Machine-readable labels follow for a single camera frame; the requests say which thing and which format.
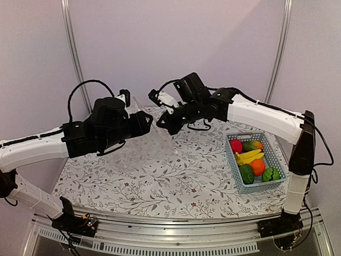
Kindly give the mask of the clear zip top bag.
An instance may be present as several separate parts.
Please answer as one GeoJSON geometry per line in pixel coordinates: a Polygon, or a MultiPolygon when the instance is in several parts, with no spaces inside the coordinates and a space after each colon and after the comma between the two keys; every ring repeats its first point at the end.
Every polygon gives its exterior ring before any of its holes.
{"type": "Polygon", "coordinates": [[[142,106],[136,97],[132,97],[132,104],[127,112],[131,115],[138,111],[153,116],[150,132],[141,137],[127,139],[122,148],[104,156],[110,166],[121,170],[136,170],[144,165],[148,166],[167,157],[178,155],[178,151],[172,144],[172,137],[156,126],[156,114],[142,106]]]}

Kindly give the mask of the red toy apple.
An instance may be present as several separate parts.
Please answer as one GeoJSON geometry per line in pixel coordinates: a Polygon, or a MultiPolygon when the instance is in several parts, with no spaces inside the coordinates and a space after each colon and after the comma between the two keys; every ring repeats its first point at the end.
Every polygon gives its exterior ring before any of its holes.
{"type": "Polygon", "coordinates": [[[232,149],[233,154],[238,153],[241,154],[243,151],[242,142],[238,139],[233,139],[229,141],[230,147],[232,149]]]}

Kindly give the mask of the yellow toy bananas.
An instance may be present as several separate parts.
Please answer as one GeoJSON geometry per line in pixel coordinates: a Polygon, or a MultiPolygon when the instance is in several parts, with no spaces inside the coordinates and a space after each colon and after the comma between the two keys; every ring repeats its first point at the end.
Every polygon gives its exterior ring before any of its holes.
{"type": "Polygon", "coordinates": [[[248,151],[242,154],[235,153],[234,157],[235,157],[236,163],[239,166],[242,166],[245,164],[249,164],[256,159],[262,159],[264,155],[265,153],[262,152],[261,149],[256,149],[256,150],[248,151]]]}

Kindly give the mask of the green toy bell pepper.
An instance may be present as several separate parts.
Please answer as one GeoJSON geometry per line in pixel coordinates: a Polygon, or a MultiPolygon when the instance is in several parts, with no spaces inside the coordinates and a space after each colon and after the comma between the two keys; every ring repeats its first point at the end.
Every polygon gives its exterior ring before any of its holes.
{"type": "Polygon", "coordinates": [[[253,169],[249,164],[239,166],[239,172],[245,185],[250,185],[254,183],[255,178],[253,169]]]}

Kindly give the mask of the light blue plastic basket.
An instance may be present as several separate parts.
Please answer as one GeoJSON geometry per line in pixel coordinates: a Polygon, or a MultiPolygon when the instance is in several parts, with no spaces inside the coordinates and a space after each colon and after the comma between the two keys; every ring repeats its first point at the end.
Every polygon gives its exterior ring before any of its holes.
{"type": "Polygon", "coordinates": [[[237,184],[239,194],[255,193],[268,189],[274,189],[280,186],[287,180],[286,172],[283,165],[280,163],[276,152],[268,140],[265,132],[248,132],[248,133],[228,133],[226,135],[226,155],[229,166],[232,170],[234,180],[237,184]],[[265,152],[264,162],[266,167],[273,167],[279,172],[279,179],[274,181],[263,182],[262,177],[255,177],[252,184],[245,184],[242,180],[242,175],[239,171],[239,167],[234,158],[234,154],[230,145],[230,141],[233,139],[239,139],[241,142],[247,142],[252,140],[260,141],[263,144],[263,152],[265,152]]]}

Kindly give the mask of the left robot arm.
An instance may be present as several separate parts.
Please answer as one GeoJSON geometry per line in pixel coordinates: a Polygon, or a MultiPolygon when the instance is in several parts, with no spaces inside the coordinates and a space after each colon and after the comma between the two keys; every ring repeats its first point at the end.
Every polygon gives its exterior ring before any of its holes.
{"type": "Polygon", "coordinates": [[[79,220],[72,204],[34,186],[17,168],[52,159],[87,154],[104,156],[120,149],[131,138],[150,132],[153,117],[144,111],[129,114],[123,96],[97,99],[84,121],[62,124],[43,134],[1,142],[1,198],[13,199],[45,213],[67,231],[75,231],[79,220]]]}

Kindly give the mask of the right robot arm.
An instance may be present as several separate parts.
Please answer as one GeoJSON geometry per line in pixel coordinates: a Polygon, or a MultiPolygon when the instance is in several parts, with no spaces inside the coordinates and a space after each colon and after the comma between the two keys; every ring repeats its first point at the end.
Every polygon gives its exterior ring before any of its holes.
{"type": "Polygon", "coordinates": [[[197,73],[171,80],[182,101],[176,101],[164,91],[153,90],[148,97],[166,111],[157,121],[159,128],[170,135],[177,134],[185,124],[200,119],[233,121],[271,133],[293,145],[288,170],[291,172],[284,214],[276,219],[275,227],[286,233],[296,224],[312,174],[315,155],[314,115],[291,112],[254,100],[233,87],[206,87],[197,73]]]}

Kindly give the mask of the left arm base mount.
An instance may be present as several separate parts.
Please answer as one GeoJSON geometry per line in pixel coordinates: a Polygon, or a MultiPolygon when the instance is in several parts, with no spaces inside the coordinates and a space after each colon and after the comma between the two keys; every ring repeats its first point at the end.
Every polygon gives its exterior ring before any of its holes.
{"type": "Polygon", "coordinates": [[[71,202],[60,197],[62,202],[62,215],[56,219],[52,219],[52,227],[69,234],[76,234],[86,237],[95,237],[98,229],[98,218],[90,216],[89,213],[82,217],[74,214],[71,202]]]}

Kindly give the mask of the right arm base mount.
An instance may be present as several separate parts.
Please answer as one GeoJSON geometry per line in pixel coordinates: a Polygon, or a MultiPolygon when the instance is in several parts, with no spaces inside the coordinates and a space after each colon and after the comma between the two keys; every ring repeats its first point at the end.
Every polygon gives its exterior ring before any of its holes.
{"type": "Polygon", "coordinates": [[[257,231],[261,238],[272,237],[275,246],[282,250],[291,250],[302,236],[303,223],[301,215],[284,211],[279,217],[261,220],[257,223],[257,231]]]}

